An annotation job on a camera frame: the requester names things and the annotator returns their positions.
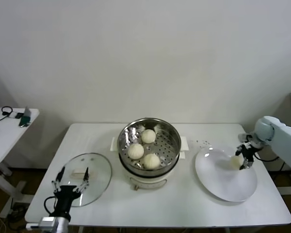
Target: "white robotic arm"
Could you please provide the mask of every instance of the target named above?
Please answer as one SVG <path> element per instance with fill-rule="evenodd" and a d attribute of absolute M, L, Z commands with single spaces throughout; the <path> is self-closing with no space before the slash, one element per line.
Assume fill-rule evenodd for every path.
<path fill-rule="evenodd" d="M 245 146 L 241 145 L 236 152 L 236 155 L 242 153 L 244 156 L 242 169 L 251 167 L 254 153 L 265 145 L 269 145 L 273 152 L 291 167 L 291 127 L 277 118 L 264 116 L 256 122 L 252 133 L 243 134 L 240 139 L 247 143 Z"/>

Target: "robotic arm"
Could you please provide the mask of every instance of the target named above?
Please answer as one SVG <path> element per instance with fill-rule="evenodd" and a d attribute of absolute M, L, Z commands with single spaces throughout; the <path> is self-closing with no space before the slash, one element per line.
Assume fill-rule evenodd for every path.
<path fill-rule="evenodd" d="M 243 155 L 244 161 L 240 170 L 250 168 L 254 161 L 254 154 L 270 146 L 275 154 L 291 167 L 291 127 L 281 123 L 277 118 L 264 116 L 256 122 L 251 133 L 239 135 L 242 144 L 236 155 Z"/>
<path fill-rule="evenodd" d="M 42 232 L 48 233 L 68 233 L 68 224 L 71 220 L 69 214 L 73 200 L 79 198 L 82 192 L 88 187 L 89 172 L 85 171 L 82 183 L 76 185 L 60 185 L 65 167 L 57 174 L 56 180 L 52 181 L 54 187 L 54 196 L 57 203 L 53 213 L 48 217 L 41 218 L 38 224 L 28 223 L 27 230 L 40 229 Z"/>

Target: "metal rim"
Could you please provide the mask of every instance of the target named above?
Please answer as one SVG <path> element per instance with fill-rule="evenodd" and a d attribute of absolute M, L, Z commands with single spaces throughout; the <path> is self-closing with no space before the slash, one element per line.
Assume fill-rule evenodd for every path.
<path fill-rule="evenodd" d="M 88 204 L 91 204 L 91 203 L 93 203 L 94 201 L 96 201 L 97 199 L 99 199 L 99 198 L 102 196 L 102 194 L 104 194 L 104 192 L 105 192 L 105 191 L 107 190 L 107 188 L 109 187 L 109 184 L 110 184 L 111 179 L 112 179 L 112 176 L 113 176 L 113 170 L 112 170 L 112 166 L 111 166 L 111 163 L 110 163 L 109 159 L 108 159 L 106 156 L 104 156 L 103 154 L 99 154 L 99 153 L 95 153 L 95 152 L 79 154 L 79 155 L 77 155 L 76 157 L 73 157 L 72 159 L 70 159 L 67 163 L 65 163 L 64 166 L 66 166 L 66 165 L 67 165 L 70 161 L 72 161 L 73 159 L 78 158 L 78 157 L 80 157 L 80 156 L 82 156 L 82 155 L 85 155 L 85 154 L 96 154 L 96 155 L 100 155 L 100 156 L 102 156 L 103 158 L 105 158 L 106 161 L 108 162 L 108 164 L 110 165 L 110 173 L 111 173 L 111 174 L 110 174 L 110 179 L 109 179 L 109 182 L 108 182 L 106 188 L 101 192 L 101 194 L 100 194 L 96 199 L 94 199 L 93 201 L 91 201 L 91 202 L 89 202 L 89 203 L 87 203 L 87 204 L 85 204 L 85 205 L 81 205 L 81 206 L 72 205 L 71 207 L 83 207 L 83 206 L 86 206 L 86 205 L 88 205 Z"/>

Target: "glass lid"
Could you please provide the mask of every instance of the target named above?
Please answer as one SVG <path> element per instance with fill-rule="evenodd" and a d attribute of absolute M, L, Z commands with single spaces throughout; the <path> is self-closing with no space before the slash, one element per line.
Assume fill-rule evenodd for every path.
<path fill-rule="evenodd" d="M 60 185 L 79 186 L 83 182 L 87 168 L 89 172 L 89 186 L 78 199 L 72 202 L 72 207 L 85 206 L 97 200 L 107 189 L 112 176 L 109 160 L 98 153 L 78 155 L 66 163 L 64 167 L 65 171 Z"/>

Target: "steamed bun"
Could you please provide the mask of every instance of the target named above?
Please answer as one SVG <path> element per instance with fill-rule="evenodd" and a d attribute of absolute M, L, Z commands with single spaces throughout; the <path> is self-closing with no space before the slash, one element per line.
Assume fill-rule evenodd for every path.
<path fill-rule="evenodd" d="M 128 148 L 128 156 L 133 160 L 140 159 L 144 155 L 144 152 L 144 147 L 139 143 L 132 144 Z"/>
<path fill-rule="evenodd" d="M 141 135 L 141 139 L 144 143 L 153 143 L 155 142 L 156 133 L 153 130 L 145 130 Z"/>
<path fill-rule="evenodd" d="M 241 167 L 241 165 L 243 165 L 243 156 L 241 155 L 234 155 L 231 157 L 230 160 L 230 165 L 232 166 L 233 169 L 235 170 L 239 170 L 239 168 Z"/>
<path fill-rule="evenodd" d="M 144 166 L 147 169 L 155 169 L 160 166 L 160 158 L 156 154 L 147 154 L 144 158 Z"/>

